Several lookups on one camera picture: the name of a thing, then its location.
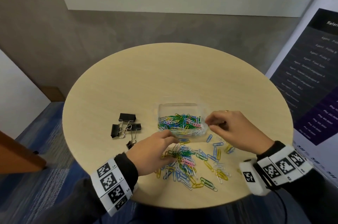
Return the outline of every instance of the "sleeve cuff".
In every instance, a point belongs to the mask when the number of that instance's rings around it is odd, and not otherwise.
[[[285,145],[282,142],[275,141],[275,143],[267,151],[265,151],[263,154],[257,155],[257,161],[272,156],[273,154],[277,153],[284,147]]]
[[[122,154],[118,154],[114,160],[124,179],[128,183],[129,188],[134,191],[134,186],[139,178],[139,173],[135,165],[124,152]]]

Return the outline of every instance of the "white wristband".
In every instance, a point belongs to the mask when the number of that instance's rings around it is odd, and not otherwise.
[[[312,169],[290,145],[257,163],[276,186],[299,179]]]
[[[90,177],[97,195],[110,216],[113,216],[133,195],[113,158]]]

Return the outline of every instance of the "wrist-worn device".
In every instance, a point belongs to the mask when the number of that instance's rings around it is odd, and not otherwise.
[[[137,189],[136,183],[134,190],[131,191],[114,158],[109,159],[90,177],[96,194],[110,216],[113,216]]]
[[[245,181],[254,195],[265,196],[280,185],[307,174],[312,166],[292,146],[286,145],[272,156],[257,161],[247,159],[239,164]]]

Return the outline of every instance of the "table top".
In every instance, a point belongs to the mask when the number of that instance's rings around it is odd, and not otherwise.
[[[129,48],[112,54],[89,68],[70,90],[62,124],[71,153],[89,174],[109,158],[127,150],[130,132],[124,139],[110,136],[120,113],[136,114],[142,130],[140,141],[157,131],[157,108],[163,96],[186,99],[194,95],[212,110],[239,110],[273,140],[292,143],[293,124],[289,108],[278,89],[261,72],[246,62],[212,48],[158,43]],[[207,143],[206,138],[213,134]],[[209,129],[190,139],[192,149],[213,154],[218,142]],[[220,162],[232,176],[223,184],[202,160],[195,158],[199,177],[210,180],[217,192],[207,187],[188,190],[180,182],[156,178],[152,173],[138,179],[133,200],[149,205],[191,209],[225,204],[250,194],[238,172],[239,163],[255,157],[236,149]]]

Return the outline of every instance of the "gray wall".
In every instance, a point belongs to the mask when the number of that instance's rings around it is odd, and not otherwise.
[[[67,95],[91,65],[117,51],[150,43],[212,47],[265,73],[298,21],[284,17],[69,11],[64,0],[0,0],[0,48],[37,85],[57,86]]]

